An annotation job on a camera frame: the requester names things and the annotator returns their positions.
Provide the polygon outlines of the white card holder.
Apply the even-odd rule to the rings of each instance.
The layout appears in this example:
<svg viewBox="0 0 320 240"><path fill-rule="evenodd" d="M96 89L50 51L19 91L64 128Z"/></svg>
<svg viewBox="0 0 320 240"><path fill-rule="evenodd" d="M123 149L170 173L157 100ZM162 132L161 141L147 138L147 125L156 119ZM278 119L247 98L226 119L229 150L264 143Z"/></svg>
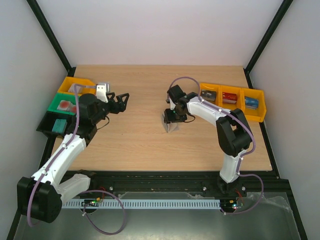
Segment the white card holder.
<svg viewBox="0 0 320 240"><path fill-rule="evenodd" d="M161 124L168 134L179 130L178 123L166 123L164 114L161 115Z"/></svg>

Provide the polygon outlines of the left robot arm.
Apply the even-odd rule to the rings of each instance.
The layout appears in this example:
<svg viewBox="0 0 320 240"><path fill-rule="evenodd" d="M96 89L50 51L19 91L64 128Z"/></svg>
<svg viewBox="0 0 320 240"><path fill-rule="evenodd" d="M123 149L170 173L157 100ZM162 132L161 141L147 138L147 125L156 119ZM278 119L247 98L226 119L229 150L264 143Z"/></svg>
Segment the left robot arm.
<svg viewBox="0 0 320 240"><path fill-rule="evenodd" d="M76 114L60 146L37 172L18 181L18 210L27 217L31 227L35 225L32 219L53 222L66 202L89 189L91 178L86 174L76 173L66 181L62 178L92 141L98 131L97 124L107 119L108 114L124 112L130 95L111 92L105 97L106 101L92 93L75 96Z"/></svg>

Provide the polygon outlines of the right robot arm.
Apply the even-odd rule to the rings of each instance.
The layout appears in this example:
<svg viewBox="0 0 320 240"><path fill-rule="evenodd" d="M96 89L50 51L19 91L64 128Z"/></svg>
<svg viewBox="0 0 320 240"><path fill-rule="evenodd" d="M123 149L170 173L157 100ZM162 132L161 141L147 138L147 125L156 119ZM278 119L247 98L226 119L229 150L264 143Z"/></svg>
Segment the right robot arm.
<svg viewBox="0 0 320 240"><path fill-rule="evenodd" d="M164 110L163 122L169 126L189 123L188 117L200 117L216 127L218 144L224 152L223 165L217 178L218 191L229 196L236 189L240 165L253 143L253 134L243 111L221 108L195 92L185 93L179 85L167 91L170 108Z"/></svg>

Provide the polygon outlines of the black card stack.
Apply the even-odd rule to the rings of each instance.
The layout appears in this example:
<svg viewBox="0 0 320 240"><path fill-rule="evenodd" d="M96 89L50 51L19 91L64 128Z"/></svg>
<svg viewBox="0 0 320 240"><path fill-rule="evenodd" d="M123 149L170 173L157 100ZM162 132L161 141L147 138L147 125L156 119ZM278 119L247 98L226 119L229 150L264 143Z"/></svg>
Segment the black card stack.
<svg viewBox="0 0 320 240"><path fill-rule="evenodd" d="M217 99L217 92L213 90L202 89L200 96L206 101L215 102Z"/></svg>

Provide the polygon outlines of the grey holder in yellow bin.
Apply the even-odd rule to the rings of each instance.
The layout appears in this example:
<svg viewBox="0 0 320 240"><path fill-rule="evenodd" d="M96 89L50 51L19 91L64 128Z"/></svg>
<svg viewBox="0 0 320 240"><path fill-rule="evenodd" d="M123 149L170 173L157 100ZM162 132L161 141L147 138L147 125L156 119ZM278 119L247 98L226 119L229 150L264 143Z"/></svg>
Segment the grey holder in yellow bin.
<svg viewBox="0 0 320 240"><path fill-rule="evenodd" d="M80 86L80 85L78 85L78 84L76 84L76 83L73 83L70 87L69 87L69 89L68 89L68 93L77 93L77 94L80 94L80 93L82 93L82 91L83 91L83 87L82 86Z"/></svg>

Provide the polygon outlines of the yellow bin with black cards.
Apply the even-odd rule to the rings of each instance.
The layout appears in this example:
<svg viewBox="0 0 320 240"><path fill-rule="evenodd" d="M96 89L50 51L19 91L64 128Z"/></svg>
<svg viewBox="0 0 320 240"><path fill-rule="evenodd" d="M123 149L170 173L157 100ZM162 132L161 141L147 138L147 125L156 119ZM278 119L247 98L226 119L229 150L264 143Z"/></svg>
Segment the yellow bin with black cards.
<svg viewBox="0 0 320 240"><path fill-rule="evenodd" d="M222 87L213 83L200 83L200 96L206 101L222 107Z"/></svg>

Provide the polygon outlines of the holder with red card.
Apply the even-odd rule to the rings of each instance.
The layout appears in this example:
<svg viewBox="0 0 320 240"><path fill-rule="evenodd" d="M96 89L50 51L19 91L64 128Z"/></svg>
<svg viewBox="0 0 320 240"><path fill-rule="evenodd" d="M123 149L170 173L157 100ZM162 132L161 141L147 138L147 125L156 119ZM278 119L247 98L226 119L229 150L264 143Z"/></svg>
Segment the holder with red card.
<svg viewBox="0 0 320 240"><path fill-rule="evenodd" d="M67 100L61 100L57 106L57 110L68 112L71 106L71 102Z"/></svg>

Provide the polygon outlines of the red card stack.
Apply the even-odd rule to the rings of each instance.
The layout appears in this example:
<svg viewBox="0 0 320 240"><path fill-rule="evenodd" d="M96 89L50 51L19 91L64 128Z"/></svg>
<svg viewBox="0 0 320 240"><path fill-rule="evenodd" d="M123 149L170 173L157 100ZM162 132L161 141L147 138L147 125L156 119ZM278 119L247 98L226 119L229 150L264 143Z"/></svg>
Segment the red card stack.
<svg viewBox="0 0 320 240"><path fill-rule="evenodd" d="M238 101L238 96L235 93L223 92L222 93L222 103L223 104L236 104Z"/></svg>

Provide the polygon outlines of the teal holder in black bin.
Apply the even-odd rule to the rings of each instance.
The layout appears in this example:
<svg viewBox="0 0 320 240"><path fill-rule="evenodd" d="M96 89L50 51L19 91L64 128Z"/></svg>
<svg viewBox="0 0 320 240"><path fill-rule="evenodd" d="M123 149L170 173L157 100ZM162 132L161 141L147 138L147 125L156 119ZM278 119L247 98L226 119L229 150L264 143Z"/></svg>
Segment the teal holder in black bin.
<svg viewBox="0 0 320 240"><path fill-rule="evenodd" d="M67 126L67 120L66 119L56 119L53 127L52 132L63 134Z"/></svg>

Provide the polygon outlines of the yellow bin with red cards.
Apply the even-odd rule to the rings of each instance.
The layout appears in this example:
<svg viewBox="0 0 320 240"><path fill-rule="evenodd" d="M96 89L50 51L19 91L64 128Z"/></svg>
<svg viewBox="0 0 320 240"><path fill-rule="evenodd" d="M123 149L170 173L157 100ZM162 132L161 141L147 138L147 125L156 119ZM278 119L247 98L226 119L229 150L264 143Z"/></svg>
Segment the yellow bin with red cards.
<svg viewBox="0 0 320 240"><path fill-rule="evenodd" d="M230 110L245 110L244 93L240 87L221 85L218 95L219 106Z"/></svg>

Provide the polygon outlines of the yellow bin with blue cards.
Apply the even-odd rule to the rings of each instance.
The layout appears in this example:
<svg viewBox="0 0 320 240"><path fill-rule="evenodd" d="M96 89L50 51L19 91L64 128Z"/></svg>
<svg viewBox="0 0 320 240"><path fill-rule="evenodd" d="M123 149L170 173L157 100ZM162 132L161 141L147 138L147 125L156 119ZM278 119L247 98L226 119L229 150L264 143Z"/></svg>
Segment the yellow bin with blue cards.
<svg viewBox="0 0 320 240"><path fill-rule="evenodd" d="M244 95L244 115L247 120L262 123L267 113L263 90L242 88Z"/></svg>

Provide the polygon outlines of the green bin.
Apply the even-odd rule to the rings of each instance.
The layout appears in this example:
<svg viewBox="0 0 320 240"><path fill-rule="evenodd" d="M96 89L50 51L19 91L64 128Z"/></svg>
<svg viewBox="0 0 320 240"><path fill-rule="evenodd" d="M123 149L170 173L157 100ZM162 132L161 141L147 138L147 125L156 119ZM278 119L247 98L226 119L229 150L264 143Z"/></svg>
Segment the green bin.
<svg viewBox="0 0 320 240"><path fill-rule="evenodd" d="M57 93L47 108L49 112L59 114L75 115L76 98L72 94Z"/></svg>

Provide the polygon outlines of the left black frame post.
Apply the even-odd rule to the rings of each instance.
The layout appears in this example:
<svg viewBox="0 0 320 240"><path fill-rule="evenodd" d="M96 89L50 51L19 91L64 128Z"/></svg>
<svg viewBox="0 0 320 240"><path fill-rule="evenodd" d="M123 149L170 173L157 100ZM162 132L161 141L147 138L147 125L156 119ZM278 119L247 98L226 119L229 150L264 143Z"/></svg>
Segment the left black frame post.
<svg viewBox="0 0 320 240"><path fill-rule="evenodd" d="M64 66L67 76L73 77L76 71L76 67L72 66L65 55L63 48L61 47L58 39L56 38L47 18L45 17L40 5L36 0L26 0L30 9L32 10L34 16L36 17L38 23L40 24L41 28L43 29L46 37L48 38L49 42L51 43L53 49L55 50L59 60L61 61L62 65Z"/></svg>

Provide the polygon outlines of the black frame post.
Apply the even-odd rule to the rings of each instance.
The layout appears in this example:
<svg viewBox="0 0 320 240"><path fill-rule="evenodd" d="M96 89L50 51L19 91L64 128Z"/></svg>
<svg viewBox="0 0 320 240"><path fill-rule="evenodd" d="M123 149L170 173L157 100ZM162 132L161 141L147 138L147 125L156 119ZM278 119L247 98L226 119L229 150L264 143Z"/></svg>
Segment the black frame post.
<svg viewBox="0 0 320 240"><path fill-rule="evenodd" d="M62 65L64 66L67 76L73 77L76 71L76 67L72 66L65 55L63 48L61 47L58 39L56 38L47 18L45 17L40 5L36 0L26 0L30 9L32 10L34 16L36 17L38 23L40 24L41 28L43 29L46 37L48 38L49 42L51 43L53 49L55 50L59 60L61 61Z"/></svg>
<svg viewBox="0 0 320 240"><path fill-rule="evenodd" d="M256 65L257 61L259 60L260 56L262 55L263 51L265 50L267 44L271 40L273 34L277 30L279 24L281 23L282 19L286 15L287 11L289 10L293 0L283 0L275 13L272 21L270 22L267 30L265 31L262 39L260 40L257 48L255 49L252 57L250 58L247 66L244 68L245 75L249 75L253 70L254 66Z"/></svg>

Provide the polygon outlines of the right black frame post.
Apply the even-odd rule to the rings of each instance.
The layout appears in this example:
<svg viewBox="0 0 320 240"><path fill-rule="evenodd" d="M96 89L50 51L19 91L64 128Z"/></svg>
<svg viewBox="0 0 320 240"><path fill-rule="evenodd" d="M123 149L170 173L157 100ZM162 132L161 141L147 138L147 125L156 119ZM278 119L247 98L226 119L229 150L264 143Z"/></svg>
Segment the right black frame post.
<svg viewBox="0 0 320 240"><path fill-rule="evenodd" d="M260 56L262 55L263 51L265 50L267 44L271 40L273 34L277 30L279 24L281 23L282 19L286 15L287 11L289 10L293 0L283 0L275 13L272 21L270 22L267 30L265 31L262 39L260 40L257 48L255 49L252 57L250 58L247 66L244 68L245 75L249 75L253 70L254 66L256 65L257 61L259 60Z"/></svg>

